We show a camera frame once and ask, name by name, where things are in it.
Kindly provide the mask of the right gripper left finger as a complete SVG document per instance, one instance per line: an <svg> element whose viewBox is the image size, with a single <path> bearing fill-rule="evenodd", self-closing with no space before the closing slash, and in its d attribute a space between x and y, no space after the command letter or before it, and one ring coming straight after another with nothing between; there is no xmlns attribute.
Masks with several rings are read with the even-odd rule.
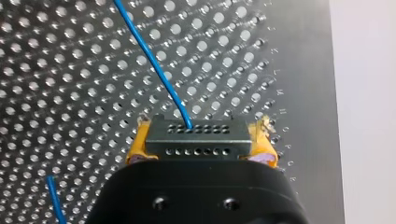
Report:
<svg viewBox="0 0 396 224"><path fill-rule="evenodd" d="M158 160L157 155L150 155L146 149L146 139L149 134L151 119L145 115L137 118L137 133L131 148L126 155L125 163L131 165L140 161Z"/></svg>

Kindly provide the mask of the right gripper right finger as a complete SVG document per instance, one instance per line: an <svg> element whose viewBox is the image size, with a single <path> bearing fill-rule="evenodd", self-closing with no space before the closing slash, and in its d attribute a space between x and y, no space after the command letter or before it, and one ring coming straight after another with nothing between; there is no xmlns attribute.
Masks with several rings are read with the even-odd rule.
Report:
<svg viewBox="0 0 396 224"><path fill-rule="evenodd" d="M247 128L251 147L249 154L241 157L241 160L255 161L276 168L278 155L270 140L270 134L275 133L276 129L270 123L270 118L264 115L256 122L249 123Z"/></svg>

